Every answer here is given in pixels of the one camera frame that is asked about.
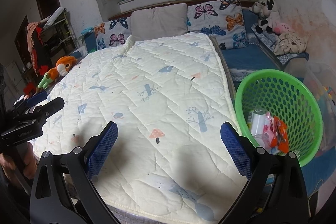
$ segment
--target butterfly pillow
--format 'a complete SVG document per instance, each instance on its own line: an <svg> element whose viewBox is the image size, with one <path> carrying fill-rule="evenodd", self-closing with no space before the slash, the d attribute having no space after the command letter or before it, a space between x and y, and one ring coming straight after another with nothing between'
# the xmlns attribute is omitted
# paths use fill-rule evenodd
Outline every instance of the butterfly pillow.
<svg viewBox="0 0 336 224"><path fill-rule="evenodd" d="M95 26L94 31L97 50L123 45L132 34L131 17L122 17L101 23Z"/></svg>
<svg viewBox="0 0 336 224"><path fill-rule="evenodd" d="M248 45L240 0L216 0L188 7L188 31L215 37L220 48Z"/></svg>

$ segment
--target white quilt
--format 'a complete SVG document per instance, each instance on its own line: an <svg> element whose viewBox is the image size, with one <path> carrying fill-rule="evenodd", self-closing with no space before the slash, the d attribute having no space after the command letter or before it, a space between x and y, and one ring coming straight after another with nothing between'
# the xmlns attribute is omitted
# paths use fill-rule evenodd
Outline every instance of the white quilt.
<svg viewBox="0 0 336 224"><path fill-rule="evenodd" d="M204 34L130 37L91 53L43 104L58 96L64 108L47 119L35 153L68 153L115 122L118 139L95 181L108 205L168 224L218 222L246 183L221 141L221 125L237 122Z"/></svg>

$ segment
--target human hand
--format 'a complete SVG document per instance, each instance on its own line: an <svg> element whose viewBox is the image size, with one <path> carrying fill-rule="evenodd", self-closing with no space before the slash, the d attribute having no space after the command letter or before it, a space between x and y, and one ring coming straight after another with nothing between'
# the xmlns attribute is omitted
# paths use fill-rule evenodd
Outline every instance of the human hand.
<svg viewBox="0 0 336 224"><path fill-rule="evenodd" d="M28 179L33 179L36 173L37 164L34 156L33 146L28 142L27 152L24 157L24 163L26 167L24 168L23 174ZM2 166L6 177L9 181L17 188L22 188L16 176L14 175L14 170L16 169L13 159L9 156L4 156L0 154L0 165Z"/></svg>

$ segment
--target transparent storage box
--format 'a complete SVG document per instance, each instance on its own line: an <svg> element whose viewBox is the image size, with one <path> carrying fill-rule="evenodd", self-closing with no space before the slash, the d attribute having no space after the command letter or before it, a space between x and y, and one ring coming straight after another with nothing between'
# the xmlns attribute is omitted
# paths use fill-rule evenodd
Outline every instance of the transparent storage box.
<svg viewBox="0 0 336 224"><path fill-rule="evenodd" d="M322 114L320 153L336 145L336 74L326 64L308 62L303 83L314 95Z"/></svg>

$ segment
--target orange plush toy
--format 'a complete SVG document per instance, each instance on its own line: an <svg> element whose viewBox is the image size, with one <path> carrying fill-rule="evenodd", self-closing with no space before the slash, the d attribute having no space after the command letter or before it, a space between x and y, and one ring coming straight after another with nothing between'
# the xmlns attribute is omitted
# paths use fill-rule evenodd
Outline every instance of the orange plush toy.
<svg viewBox="0 0 336 224"><path fill-rule="evenodd" d="M66 76L70 69L76 65L78 60L73 56L64 56L61 57L57 63L56 67L50 69L48 72L45 73L43 79L38 84L36 88L36 92L40 92L45 90L50 83L54 82L60 76Z"/></svg>

